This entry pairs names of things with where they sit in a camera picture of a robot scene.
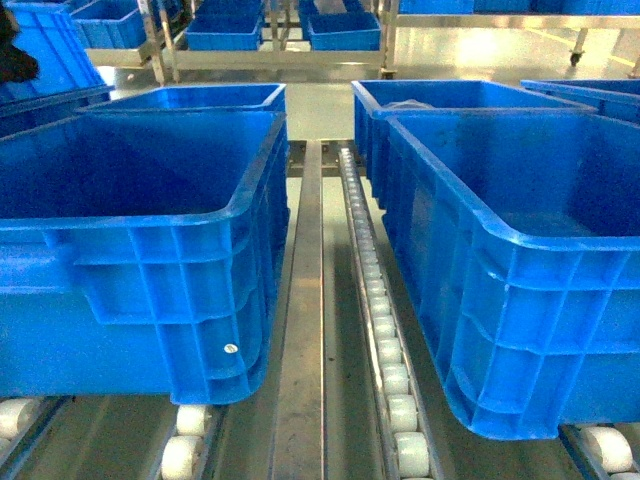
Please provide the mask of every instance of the blue plastic crate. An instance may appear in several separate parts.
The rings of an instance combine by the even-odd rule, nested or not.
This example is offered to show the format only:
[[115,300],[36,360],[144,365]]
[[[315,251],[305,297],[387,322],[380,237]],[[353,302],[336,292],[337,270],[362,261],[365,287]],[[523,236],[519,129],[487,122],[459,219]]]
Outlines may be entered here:
[[6,6],[10,6],[14,3],[32,3],[41,5],[60,5],[64,7],[67,12],[73,12],[79,8],[84,7],[89,3],[89,0],[13,0],[5,3]]
[[135,2],[95,0],[72,17],[85,48],[137,48],[146,41],[142,14]]
[[466,80],[400,80],[353,82],[355,141],[366,161],[373,196],[385,208],[391,115],[430,114],[442,109],[588,109],[586,105],[552,99],[491,82]]
[[79,108],[109,101],[113,87],[93,87],[0,105],[0,138],[75,115]]
[[344,8],[347,12],[358,13],[364,12],[364,6],[360,0],[343,0]]
[[475,0],[474,10],[477,13],[527,13],[533,10],[533,5],[532,0]]
[[0,396],[256,391],[288,226],[284,120],[83,115],[0,140]]
[[187,28],[189,50],[258,50],[262,25],[257,15],[198,15]]
[[600,115],[640,123],[640,80],[524,80],[522,86],[590,105]]
[[68,14],[57,5],[14,3],[8,6],[20,24],[14,44],[38,60],[40,76],[0,85],[0,106],[34,98],[104,86],[78,41]]
[[313,0],[299,0],[298,16],[300,17],[300,28],[302,29],[302,39],[309,40],[309,18],[318,15],[318,7]]
[[198,15],[257,15],[264,9],[262,0],[204,0]]
[[341,13],[309,17],[312,50],[380,49],[380,23],[372,13]]
[[640,0],[536,0],[540,13],[638,15]]
[[265,110],[285,112],[284,84],[216,85],[158,88],[140,95],[89,107],[92,113],[147,112],[163,110],[206,111]]
[[474,0],[401,0],[400,13],[458,15],[473,13]]
[[640,420],[640,127],[577,112],[391,124],[383,220],[455,416],[500,440]]

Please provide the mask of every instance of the metal shelf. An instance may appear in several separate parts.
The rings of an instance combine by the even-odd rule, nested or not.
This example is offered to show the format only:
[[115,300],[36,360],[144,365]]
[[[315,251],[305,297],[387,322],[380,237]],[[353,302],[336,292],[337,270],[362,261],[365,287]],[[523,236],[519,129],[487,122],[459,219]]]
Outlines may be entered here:
[[153,55],[153,44],[146,41],[131,49],[86,49],[89,59],[96,67],[145,68]]

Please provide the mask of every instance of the metal rail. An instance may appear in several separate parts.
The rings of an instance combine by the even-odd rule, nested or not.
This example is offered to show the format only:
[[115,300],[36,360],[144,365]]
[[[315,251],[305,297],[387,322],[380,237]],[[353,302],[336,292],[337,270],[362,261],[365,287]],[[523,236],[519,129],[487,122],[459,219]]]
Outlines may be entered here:
[[307,143],[293,250],[273,479],[326,478],[322,145]]

